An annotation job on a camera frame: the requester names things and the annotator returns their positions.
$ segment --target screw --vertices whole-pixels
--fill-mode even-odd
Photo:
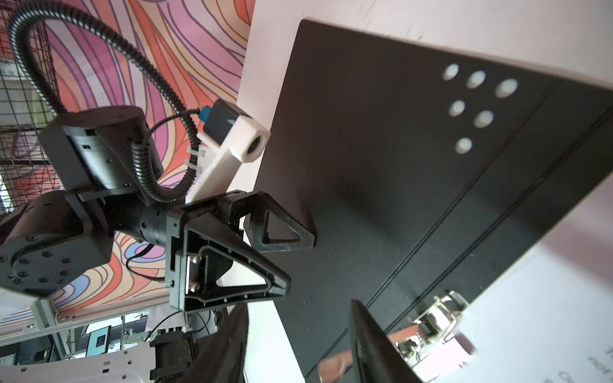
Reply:
[[[194,293],[200,290],[200,283],[198,282],[190,282],[189,283],[189,291]]]
[[[257,136],[255,140],[249,145],[249,149],[247,149],[247,153],[253,153],[257,146],[260,145],[260,136]]]

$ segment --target black metal grid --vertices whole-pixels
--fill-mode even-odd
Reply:
[[[53,119],[15,65],[7,25],[20,0],[0,0],[0,213],[27,205],[38,195],[61,188],[39,146],[38,133]],[[32,52],[47,81],[58,91],[47,27],[31,34]]]

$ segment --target silver screw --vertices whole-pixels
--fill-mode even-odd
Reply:
[[[198,290],[200,290],[200,283],[198,283],[198,282],[190,282],[189,283],[189,291],[190,292],[197,292]]]

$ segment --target swirl pattern fabric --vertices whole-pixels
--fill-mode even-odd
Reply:
[[[97,16],[134,44],[162,73],[187,108],[236,101],[255,0],[64,0]],[[64,105],[77,111],[106,105],[137,105],[147,123],[173,114],[157,89],[123,56],[90,33],[48,22],[58,88]],[[177,183],[185,171],[189,140],[177,119],[154,133],[164,166],[161,183]],[[53,296],[63,313],[130,300],[165,290],[163,283],[130,274],[126,259],[144,248],[115,235],[107,265],[88,270]],[[163,276],[164,249],[155,247],[131,267]],[[2,325],[31,320],[29,310]]]

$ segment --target white oval spot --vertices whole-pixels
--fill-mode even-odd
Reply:
[[[467,153],[473,147],[473,141],[470,138],[460,138],[458,142],[455,143],[455,152],[457,154]]]
[[[466,108],[466,104],[464,104],[464,101],[462,100],[455,101],[449,107],[449,115],[452,117],[459,116],[462,114],[462,112],[464,112],[464,108]]]
[[[485,81],[485,72],[483,70],[478,70],[475,73],[471,74],[468,77],[468,81],[466,82],[466,86],[468,89],[475,89],[479,85],[483,84]]]
[[[515,78],[507,78],[496,87],[496,97],[503,99],[509,97],[517,90],[519,83]]]
[[[458,64],[451,64],[443,72],[443,80],[448,81],[455,77],[460,72],[460,66]]]
[[[474,125],[476,127],[486,127],[491,124],[493,120],[494,113],[492,113],[490,110],[484,110],[474,118]]]

